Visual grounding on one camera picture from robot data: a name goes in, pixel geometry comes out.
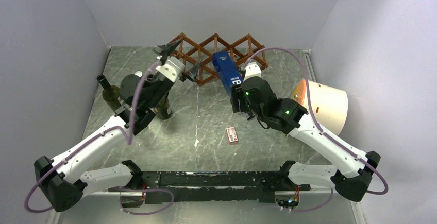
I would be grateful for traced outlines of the blue square glass bottle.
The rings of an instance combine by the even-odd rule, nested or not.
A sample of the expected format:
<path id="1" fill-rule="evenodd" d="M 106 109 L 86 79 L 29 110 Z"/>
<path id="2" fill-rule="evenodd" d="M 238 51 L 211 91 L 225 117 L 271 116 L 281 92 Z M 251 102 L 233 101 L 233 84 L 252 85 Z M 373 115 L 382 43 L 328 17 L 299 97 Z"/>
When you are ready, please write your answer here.
<path id="1" fill-rule="evenodd" d="M 231 87 L 243 82 L 241 73 L 226 51 L 213 53 L 212 63 L 228 96 L 231 97 Z"/>

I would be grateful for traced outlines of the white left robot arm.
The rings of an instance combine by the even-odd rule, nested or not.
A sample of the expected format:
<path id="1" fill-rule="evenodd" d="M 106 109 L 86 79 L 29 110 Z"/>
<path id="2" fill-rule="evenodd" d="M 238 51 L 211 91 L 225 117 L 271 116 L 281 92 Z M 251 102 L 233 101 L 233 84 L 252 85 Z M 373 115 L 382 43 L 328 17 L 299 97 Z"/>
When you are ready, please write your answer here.
<path id="1" fill-rule="evenodd" d="M 35 161 L 35 188 L 41 190 L 51 209 L 63 212 L 89 194 L 114 187 L 143 195 L 149 192 L 142 170 L 131 160 L 94 171 L 90 166 L 117 143 L 130 145 L 154 119 L 153 109 L 178 80 L 195 80 L 199 63 L 186 71 L 185 64 L 174 57 L 181 43 L 182 39 L 177 39 L 154 47 L 155 63 L 141 77 L 131 74 L 123 79 L 119 97 L 124 104 L 99 129 L 67 151 Z"/>

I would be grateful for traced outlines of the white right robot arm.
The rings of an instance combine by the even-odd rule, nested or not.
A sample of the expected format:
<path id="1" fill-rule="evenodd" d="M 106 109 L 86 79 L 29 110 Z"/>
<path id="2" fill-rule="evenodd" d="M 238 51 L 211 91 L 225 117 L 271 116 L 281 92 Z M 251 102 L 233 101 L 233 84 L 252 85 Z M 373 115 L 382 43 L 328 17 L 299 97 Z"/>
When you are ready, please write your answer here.
<path id="1" fill-rule="evenodd" d="M 234 113 L 247 113 L 263 128 L 280 131 L 304 142 L 330 162 L 329 165 L 286 162 L 283 173 L 278 176 L 282 189 L 290 190 L 295 185 L 324 186 L 354 202 L 360 202 L 369 193 L 381 156 L 342 140 L 315 121 L 297 101 L 277 98 L 266 80 L 255 76 L 233 85 L 231 104 Z"/>

